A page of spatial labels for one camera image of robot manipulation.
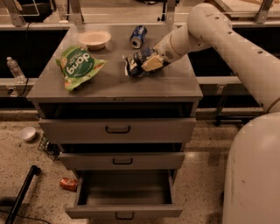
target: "speckled floor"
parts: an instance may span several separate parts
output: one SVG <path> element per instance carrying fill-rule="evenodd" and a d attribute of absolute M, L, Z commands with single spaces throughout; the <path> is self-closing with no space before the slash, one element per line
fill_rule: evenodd
<path fill-rule="evenodd" d="M 18 138 L 18 132 L 27 126 L 37 129 L 30 142 Z M 71 220 L 64 212 L 65 204 L 72 205 L 75 192 L 63 190 L 60 180 L 74 178 L 60 161 L 52 161 L 39 150 L 42 130 L 35 111 L 0 110 L 0 197 L 16 197 L 32 165 L 41 169 L 35 176 L 19 210 L 22 216 L 43 219 L 52 224 L 152 223 L 152 224 L 218 224 L 221 223 L 221 193 L 224 186 L 228 150 L 242 125 L 224 122 L 220 127 L 214 121 L 199 120 L 192 141 L 185 149 L 185 162 L 175 182 L 176 204 L 184 208 L 178 218 L 118 220 Z M 0 212 L 0 223 L 6 213 Z M 16 224 L 47 223 L 17 217 Z"/>

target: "gray drawer cabinet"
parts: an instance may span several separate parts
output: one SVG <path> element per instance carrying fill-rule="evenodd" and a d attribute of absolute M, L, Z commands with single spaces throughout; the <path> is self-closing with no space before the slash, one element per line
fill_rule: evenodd
<path fill-rule="evenodd" d="M 65 207 L 75 218 L 177 217 L 174 182 L 202 98 L 187 56 L 151 76 L 125 76 L 123 55 L 133 53 L 134 25 L 71 26 L 54 55 L 73 45 L 81 32 L 106 30 L 106 48 L 91 52 L 108 63 L 72 92 L 64 89 L 60 68 L 51 59 L 27 99 L 41 119 L 60 160 L 79 180 L 76 200 Z M 174 25 L 147 25 L 154 46 Z"/>

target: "water bottle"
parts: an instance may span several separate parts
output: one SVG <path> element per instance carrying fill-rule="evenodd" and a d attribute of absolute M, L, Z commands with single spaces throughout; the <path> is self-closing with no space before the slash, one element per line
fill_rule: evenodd
<path fill-rule="evenodd" d="M 12 73 L 12 75 L 15 77 L 17 84 L 26 83 L 25 75 L 16 60 L 14 60 L 11 57 L 8 57 L 7 66 L 10 69 L 10 72 Z"/>

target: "chip bag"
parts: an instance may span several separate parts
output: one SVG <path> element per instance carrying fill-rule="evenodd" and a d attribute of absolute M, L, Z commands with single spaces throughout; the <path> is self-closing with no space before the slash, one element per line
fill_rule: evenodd
<path fill-rule="evenodd" d="M 81 46 L 70 46 L 56 59 L 65 79 L 65 88 L 72 91 L 81 83 L 90 80 L 107 61 L 95 59 Z"/>

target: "red can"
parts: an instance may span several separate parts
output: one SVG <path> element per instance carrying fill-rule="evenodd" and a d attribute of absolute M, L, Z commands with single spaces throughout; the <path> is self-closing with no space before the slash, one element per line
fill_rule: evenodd
<path fill-rule="evenodd" d="M 78 186 L 78 180 L 73 178 L 63 178 L 59 182 L 59 185 L 62 187 L 62 189 L 76 192 Z"/>

